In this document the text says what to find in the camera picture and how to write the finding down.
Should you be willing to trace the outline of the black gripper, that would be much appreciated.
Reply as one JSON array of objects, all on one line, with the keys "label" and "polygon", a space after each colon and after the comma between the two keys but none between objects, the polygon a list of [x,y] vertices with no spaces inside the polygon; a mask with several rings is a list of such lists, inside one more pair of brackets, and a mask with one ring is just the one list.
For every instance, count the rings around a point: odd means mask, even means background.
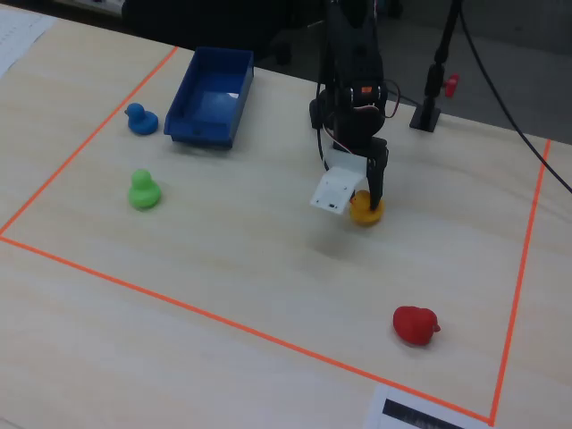
[{"label": "black gripper", "polygon": [[385,114],[375,105],[334,108],[331,112],[332,147],[366,157],[372,211],[378,208],[383,196],[383,176],[389,157],[387,141],[374,136],[384,122]]}]

